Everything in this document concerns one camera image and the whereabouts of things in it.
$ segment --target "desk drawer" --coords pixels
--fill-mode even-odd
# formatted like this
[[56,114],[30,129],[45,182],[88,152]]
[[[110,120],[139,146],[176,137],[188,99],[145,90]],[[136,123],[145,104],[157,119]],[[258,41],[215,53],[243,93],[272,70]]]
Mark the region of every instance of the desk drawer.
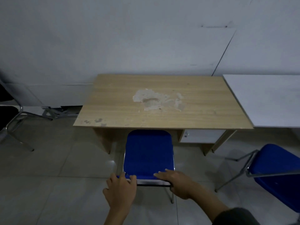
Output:
[[185,130],[180,143],[215,143],[225,130]]

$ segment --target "blue chair seat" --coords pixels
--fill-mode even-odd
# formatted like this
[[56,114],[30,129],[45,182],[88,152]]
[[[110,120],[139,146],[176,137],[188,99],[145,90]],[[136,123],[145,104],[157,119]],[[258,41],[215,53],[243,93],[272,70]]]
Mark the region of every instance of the blue chair seat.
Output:
[[134,130],[128,134],[124,158],[126,178],[156,179],[165,169],[174,170],[171,135],[163,130]]
[[[255,156],[251,174],[271,174],[300,170],[300,158],[274,144],[265,145]],[[300,213],[300,175],[254,178],[265,190],[286,206]]]

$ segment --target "blue chair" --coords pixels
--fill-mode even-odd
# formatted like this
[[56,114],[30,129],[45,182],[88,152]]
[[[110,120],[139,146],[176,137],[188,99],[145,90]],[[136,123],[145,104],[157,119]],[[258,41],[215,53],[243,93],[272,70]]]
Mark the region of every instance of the blue chair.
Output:
[[165,169],[175,170],[171,135],[163,130],[134,130],[128,134],[123,171],[128,179],[137,176],[139,186],[170,187],[153,176]]
[[215,191],[246,173],[247,177],[254,178],[257,184],[283,204],[300,213],[300,158],[282,147],[267,144],[261,150],[255,150],[239,159],[226,159],[240,161],[248,156],[241,171]]

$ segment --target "right hand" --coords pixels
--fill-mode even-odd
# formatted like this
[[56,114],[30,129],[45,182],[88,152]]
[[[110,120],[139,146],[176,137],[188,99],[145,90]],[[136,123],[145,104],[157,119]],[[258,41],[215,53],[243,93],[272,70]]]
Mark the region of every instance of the right hand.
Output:
[[155,173],[154,176],[171,183],[170,190],[176,196],[186,200],[190,198],[191,191],[196,188],[197,183],[180,171],[168,170]]

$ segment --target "white wall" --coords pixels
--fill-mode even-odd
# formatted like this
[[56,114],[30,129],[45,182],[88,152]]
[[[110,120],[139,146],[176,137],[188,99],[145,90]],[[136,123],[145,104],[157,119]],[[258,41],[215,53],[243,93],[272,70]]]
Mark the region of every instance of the white wall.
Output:
[[298,74],[299,4],[0,0],[0,77],[24,105],[82,105],[100,73],[212,75],[231,38],[215,75]]

